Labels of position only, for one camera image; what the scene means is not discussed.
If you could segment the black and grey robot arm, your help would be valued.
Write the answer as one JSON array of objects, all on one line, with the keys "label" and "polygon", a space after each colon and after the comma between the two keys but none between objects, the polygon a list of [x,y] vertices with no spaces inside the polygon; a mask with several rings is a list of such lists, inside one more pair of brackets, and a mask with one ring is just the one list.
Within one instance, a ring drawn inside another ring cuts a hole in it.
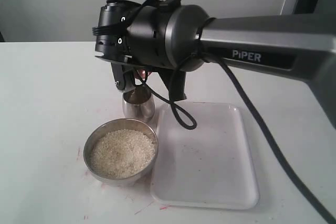
[{"label": "black and grey robot arm", "polygon": [[92,30],[105,59],[173,69],[201,48],[229,65],[305,82],[335,103],[335,17],[296,14],[211,18],[181,0],[107,0]]}]

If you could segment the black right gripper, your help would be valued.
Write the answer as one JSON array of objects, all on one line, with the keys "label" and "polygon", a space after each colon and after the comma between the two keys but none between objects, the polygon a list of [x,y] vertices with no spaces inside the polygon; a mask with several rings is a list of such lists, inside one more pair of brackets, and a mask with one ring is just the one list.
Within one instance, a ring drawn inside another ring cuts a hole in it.
[{"label": "black right gripper", "polygon": [[165,30],[168,23],[167,0],[107,0],[99,21],[93,27],[95,50],[113,64],[158,70],[173,102],[186,100],[186,72],[178,71],[170,88],[173,70],[168,68]]}]

